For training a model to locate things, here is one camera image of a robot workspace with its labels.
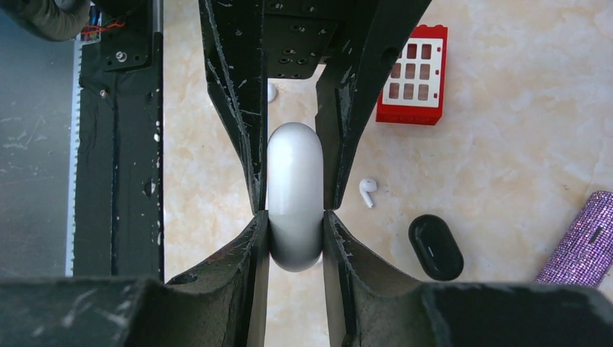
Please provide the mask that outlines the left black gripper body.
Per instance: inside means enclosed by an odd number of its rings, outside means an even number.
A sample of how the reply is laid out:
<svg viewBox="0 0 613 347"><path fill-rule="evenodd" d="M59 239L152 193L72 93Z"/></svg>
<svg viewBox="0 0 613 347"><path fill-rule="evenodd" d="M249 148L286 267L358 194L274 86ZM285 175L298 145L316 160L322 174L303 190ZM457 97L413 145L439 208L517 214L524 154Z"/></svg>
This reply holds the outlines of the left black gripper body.
<svg viewBox="0 0 613 347"><path fill-rule="evenodd" d="M335 32L346 23L354 1L267 0L263 43L270 79L309 79L330 56Z"/></svg>

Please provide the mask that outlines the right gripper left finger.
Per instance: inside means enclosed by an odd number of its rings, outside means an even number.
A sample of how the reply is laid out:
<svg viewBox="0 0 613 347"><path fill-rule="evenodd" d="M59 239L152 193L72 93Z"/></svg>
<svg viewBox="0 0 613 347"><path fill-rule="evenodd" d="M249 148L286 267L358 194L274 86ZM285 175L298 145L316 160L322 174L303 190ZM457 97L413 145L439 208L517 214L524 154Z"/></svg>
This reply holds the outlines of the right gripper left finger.
<svg viewBox="0 0 613 347"><path fill-rule="evenodd" d="M262 346L268 214L200 264L151 278L3 280L3 346Z"/></svg>

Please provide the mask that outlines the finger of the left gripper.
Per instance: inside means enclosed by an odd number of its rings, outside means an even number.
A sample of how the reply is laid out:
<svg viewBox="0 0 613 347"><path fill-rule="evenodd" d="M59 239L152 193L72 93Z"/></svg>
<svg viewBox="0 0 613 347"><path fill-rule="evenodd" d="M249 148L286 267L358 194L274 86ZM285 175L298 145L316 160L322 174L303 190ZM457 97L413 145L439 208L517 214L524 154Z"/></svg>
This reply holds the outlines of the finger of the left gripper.
<svg viewBox="0 0 613 347"><path fill-rule="evenodd" d="M357 1L317 81L316 133L324 208L337 210L356 150L385 82L426 9L426 0Z"/></svg>
<svg viewBox="0 0 613 347"><path fill-rule="evenodd" d="M267 59L262 1L199 2L207 90L241 161L253 213L265 207Z"/></svg>

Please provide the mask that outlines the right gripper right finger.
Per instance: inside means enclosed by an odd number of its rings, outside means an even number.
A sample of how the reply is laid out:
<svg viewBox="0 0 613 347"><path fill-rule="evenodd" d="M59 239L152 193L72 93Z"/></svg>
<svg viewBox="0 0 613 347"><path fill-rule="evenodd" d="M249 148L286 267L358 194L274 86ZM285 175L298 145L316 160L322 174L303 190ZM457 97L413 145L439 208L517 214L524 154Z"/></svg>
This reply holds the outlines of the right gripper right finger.
<svg viewBox="0 0 613 347"><path fill-rule="evenodd" d="M331 346L610 346L598 290L538 283L421 282L323 218Z"/></svg>

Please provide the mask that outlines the black earbud charging case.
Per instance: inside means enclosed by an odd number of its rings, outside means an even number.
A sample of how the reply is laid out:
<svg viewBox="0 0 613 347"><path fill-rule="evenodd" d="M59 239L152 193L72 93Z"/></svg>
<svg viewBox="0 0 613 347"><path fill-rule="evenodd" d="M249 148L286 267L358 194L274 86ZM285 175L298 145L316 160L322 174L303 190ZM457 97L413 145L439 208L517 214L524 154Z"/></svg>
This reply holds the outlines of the black earbud charging case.
<svg viewBox="0 0 613 347"><path fill-rule="evenodd" d="M424 214L408 228L408 239L424 272L433 280L455 280L463 272L463 254L448 224L439 216Z"/></svg>

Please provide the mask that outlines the white oval earbud case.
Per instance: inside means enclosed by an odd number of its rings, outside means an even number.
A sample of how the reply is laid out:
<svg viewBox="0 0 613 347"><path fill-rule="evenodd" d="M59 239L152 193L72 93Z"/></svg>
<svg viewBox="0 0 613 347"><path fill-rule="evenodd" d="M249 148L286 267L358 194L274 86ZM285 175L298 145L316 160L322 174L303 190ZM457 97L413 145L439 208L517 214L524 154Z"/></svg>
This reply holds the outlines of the white oval earbud case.
<svg viewBox="0 0 613 347"><path fill-rule="evenodd" d="M306 124L279 126L267 146L267 207L273 260L288 272L312 267L323 248L323 154Z"/></svg>

